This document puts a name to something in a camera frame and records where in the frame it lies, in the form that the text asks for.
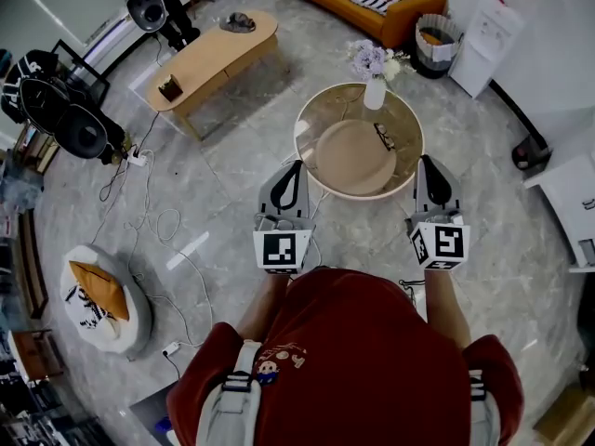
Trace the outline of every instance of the orange cushion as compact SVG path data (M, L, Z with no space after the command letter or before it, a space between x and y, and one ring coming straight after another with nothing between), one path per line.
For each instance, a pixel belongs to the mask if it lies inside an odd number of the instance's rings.
M111 274L92 264L78 261L70 261L69 264L83 291L95 304L110 312L116 319L130 319L124 291Z

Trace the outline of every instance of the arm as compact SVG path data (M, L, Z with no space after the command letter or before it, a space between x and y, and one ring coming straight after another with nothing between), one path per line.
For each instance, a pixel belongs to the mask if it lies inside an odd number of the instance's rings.
M268 274L248 306L236 331L244 339L262 342L285 300L289 276Z
M456 301L450 274L426 270L425 275L428 324L439 334L453 339L459 348L466 348L471 343L471 333Z
M382 45L395 48L414 37L417 20L427 13L442 15L447 0L404 0L392 4L382 24Z

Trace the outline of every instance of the backpack strap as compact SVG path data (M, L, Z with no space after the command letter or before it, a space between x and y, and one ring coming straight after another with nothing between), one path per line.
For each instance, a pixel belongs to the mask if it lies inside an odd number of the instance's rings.
M496 446L500 441L500 411L485 389L481 370L469 370L471 382L470 446Z
M233 373L206 397L198 423L199 446L252 446L260 406L260 384L252 366L261 344L245 340Z
M252 387L252 366L254 358L260 349L259 342L245 340L240 350L238 360L235 362L233 373L227 375L225 382L221 384L222 413L241 413L244 405L245 395L249 394Z

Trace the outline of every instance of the white cabinet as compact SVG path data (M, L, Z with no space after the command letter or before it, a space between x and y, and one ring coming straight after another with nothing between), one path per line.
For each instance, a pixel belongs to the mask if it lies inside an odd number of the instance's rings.
M539 185L556 211L576 258L573 272L595 272L595 127L553 148L548 166L528 178Z

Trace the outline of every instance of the cartoon print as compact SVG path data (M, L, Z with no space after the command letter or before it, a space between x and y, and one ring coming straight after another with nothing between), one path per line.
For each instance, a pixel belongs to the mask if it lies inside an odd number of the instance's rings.
M270 357L272 357L276 353L281 352L282 350L291 350L291 349L298 350L299 352L301 352L303 354L307 353L305 348L300 348L296 345L295 342L290 342L289 344L285 344L282 346L267 348L266 350L264 350L263 352L260 353L260 356L258 357L258 361L267 361Z
M269 385L277 379L279 368L274 361L264 361L258 367L257 380L261 385Z
M297 355L292 355L291 360L294 362L294 367L296 368L301 367L304 361L306 361L306 359L304 359L303 357L298 357Z

